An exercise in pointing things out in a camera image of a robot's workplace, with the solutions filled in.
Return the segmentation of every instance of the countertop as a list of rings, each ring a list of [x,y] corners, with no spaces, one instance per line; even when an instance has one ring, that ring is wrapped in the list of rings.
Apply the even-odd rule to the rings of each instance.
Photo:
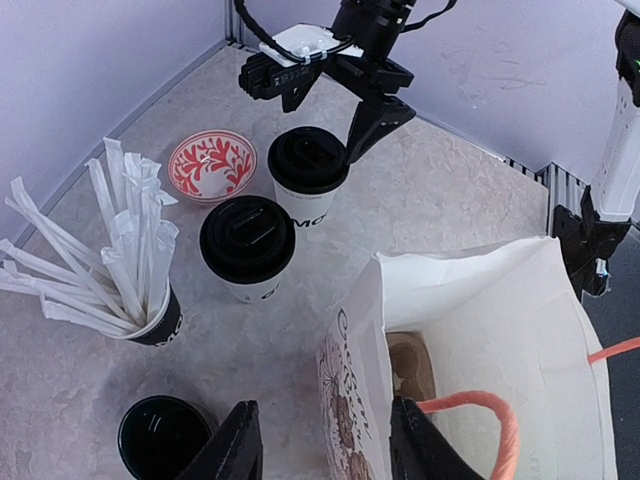
[[[276,136],[315,125],[346,140],[356,97],[321,78],[301,108],[285,115],[278,100],[254,101],[237,87],[247,56],[228,47],[210,58],[120,137],[125,150],[166,164],[187,136],[233,130],[249,138],[260,157],[245,193],[273,198],[265,155]],[[166,172],[161,179],[178,195]],[[114,341],[45,320],[36,298],[0,293],[0,478],[130,478],[117,450],[119,421],[137,400],[159,393],[220,419],[236,402],[257,400],[264,478],[327,478],[314,355],[371,254],[544,234],[547,191],[415,119],[352,168],[324,222],[299,232],[277,294],[259,305],[236,301],[202,261],[198,233],[208,211],[188,200],[166,208],[181,231],[171,281],[184,313],[184,326],[168,346]],[[86,173],[50,217],[96,249],[105,243]],[[39,234],[26,249],[55,259]]]

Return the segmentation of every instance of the bag handle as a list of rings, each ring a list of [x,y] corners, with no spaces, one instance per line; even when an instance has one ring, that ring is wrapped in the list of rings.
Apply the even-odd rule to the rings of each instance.
[[[493,410],[493,413],[500,420],[502,426],[500,430],[500,448],[498,450],[498,460],[496,460],[496,465],[491,473],[491,480],[512,480],[518,467],[520,433],[518,418],[507,402],[493,393],[472,390],[418,403],[423,413],[440,412],[463,405],[478,405],[489,408]]]
[[[594,363],[600,360],[604,360],[605,358],[610,358],[614,355],[620,355],[621,353],[629,352],[631,350],[635,350],[636,348],[640,348],[640,337],[626,340],[624,342],[613,345],[612,347],[605,348],[603,350],[600,350],[599,352],[589,355],[589,364],[593,365]]]

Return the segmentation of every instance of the cup lid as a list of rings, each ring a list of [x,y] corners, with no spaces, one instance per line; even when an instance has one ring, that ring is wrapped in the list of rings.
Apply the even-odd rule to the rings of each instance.
[[[125,414],[118,450],[139,480],[176,478],[209,442],[204,417],[187,402],[158,395],[140,400]]]
[[[231,283],[264,282],[289,264],[295,248],[291,217],[277,203],[252,195],[218,205],[200,230],[209,268]]]
[[[283,133],[269,149],[269,171],[294,192],[321,194],[338,188],[349,174],[346,149],[333,134],[317,127]]]

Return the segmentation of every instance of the red and white bowl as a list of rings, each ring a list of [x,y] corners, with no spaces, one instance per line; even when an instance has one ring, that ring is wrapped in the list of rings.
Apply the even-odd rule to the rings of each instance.
[[[187,198],[218,203],[240,193],[256,171],[258,154],[242,135],[207,130],[182,142],[169,159],[169,179]]]

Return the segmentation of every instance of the paper bag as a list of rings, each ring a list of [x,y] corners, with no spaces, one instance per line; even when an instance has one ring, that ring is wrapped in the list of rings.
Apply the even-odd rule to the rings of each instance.
[[[565,273],[559,242],[531,238],[444,254],[377,255],[318,352],[334,480],[390,479],[393,397],[387,332],[419,332],[436,395],[484,390],[518,417],[516,478],[614,479],[605,362]],[[500,425],[474,407],[434,415],[461,457],[487,478]]]

